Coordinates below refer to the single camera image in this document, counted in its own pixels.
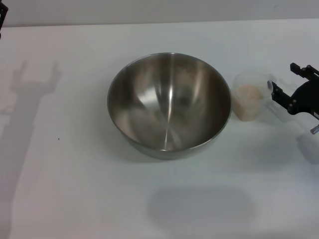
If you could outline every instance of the clear plastic cup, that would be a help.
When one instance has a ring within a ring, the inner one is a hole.
[[[273,90],[267,75],[244,72],[235,78],[232,88],[233,112],[241,121],[254,120]]]

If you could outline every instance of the black bracket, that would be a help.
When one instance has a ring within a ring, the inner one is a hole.
[[[301,69],[295,63],[290,65],[290,70],[308,81],[301,85],[291,97],[272,82],[273,101],[286,108],[291,115],[305,112],[319,119],[319,71],[311,65]]]
[[[2,28],[7,12],[8,12],[8,8],[0,0],[0,30]]]

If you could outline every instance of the white table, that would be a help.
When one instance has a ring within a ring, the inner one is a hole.
[[[319,67],[319,20],[4,28],[1,239],[317,239],[318,121],[270,103],[207,150],[159,161],[111,123],[108,87],[131,61],[180,52],[232,86],[271,73],[287,92]]]

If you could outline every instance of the stainless steel bowl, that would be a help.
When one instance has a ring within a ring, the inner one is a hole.
[[[159,53],[117,74],[108,110],[134,147],[155,158],[173,159],[216,138],[229,120],[231,96],[224,78],[204,61]]]

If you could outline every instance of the bowl rim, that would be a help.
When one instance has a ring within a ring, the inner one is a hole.
[[[195,60],[199,60],[205,64],[207,64],[209,67],[211,67],[213,70],[216,71],[216,73],[220,76],[220,78],[223,80],[223,82],[225,83],[226,87],[227,87],[227,90],[228,90],[228,93],[229,93],[229,101],[230,101],[230,107],[229,107],[229,112],[228,112],[228,118],[227,120],[225,121],[225,124],[223,125],[223,127],[213,136],[211,137],[210,139],[208,139],[207,141],[201,143],[201,144],[198,144],[196,146],[193,146],[193,147],[188,147],[188,148],[182,148],[182,149],[176,149],[176,150],[166,150],[166,149],[158,149],[158,148],[155,148],[155,147],[151,147],[151,146],[148,146],[148,145],[144,145],[134,139],[132,139],[131,137],[129,137],[126,133],[124,133],[119,127],[118,125],[115,123],[115,121],[113,120],[112,118],[112,115],[110,113],[110,104],[109,104],[109,97],[110,97],[110,92],[112,90],[112,87],[114,85],[114,82],[116,81],[117,77],[129,66],[133,65],[134,63],[136,63],[137,61],[140,61],[140,60],[143,60],[145,58],[148,58],[148,57],[151,57],[151,56],[155,56],[155,55],[182,55],[182,56],[186,56],[186,57],[190,57],[190,58],[193,58]],[[204,146],[205,144],[208,144],[209,142],[211,142],[213,139],[215,139],[223,130],[224,128],[226,127],[226,125],[228,124],[229,122],[229,119],[230,119],[230,116],[231,116],[231,113],[232,113],[232,97],[231,97],[231,91],[230,91],[230,88],[229,88],[229,85],[227,84],[226,80],[224,79],[224,77],[214,68],[212,67],[210,64],[208,64],[207,62],[201,60],[201,59],[198,59],[197,57],[194,57],[194,56],[190,56],[190,55],[187,55],[187,54],[183,54],[183,53],[176,53],[176,52],[160,52],[160,53],[153,53],[153,54],[149,54],[149,55],[146,55],[146,56],[143,56],[143,57],[140,57],[134,61],[132,61],[131,63],[127,64],[125,67],[123,67],[117,74],[116,76],[114,77],[114,79],[112,80],[110,86],[109,86],[109,89],[108,89],[108,96],[107,96],[107,108],[108,108],[108,113],[109,113],[109,116],[113,122],[113,124],[115,125],[115,127],[121,132],[121,134],[123,136],[125,136],[125,138],[127,138],[128,140],[132,141],[133,143],[143,147],[143,148],[147,148],[147,149],[150,149],[150,150],[154,150],[154,151],[157,151],[157,152],[166,152],[166,153],[176,153],[176,152],[184,152],[184,151],[189,151],[189,150],[192,150],[192,149],[196,149],[196,148],[200,148],[202,146]]]

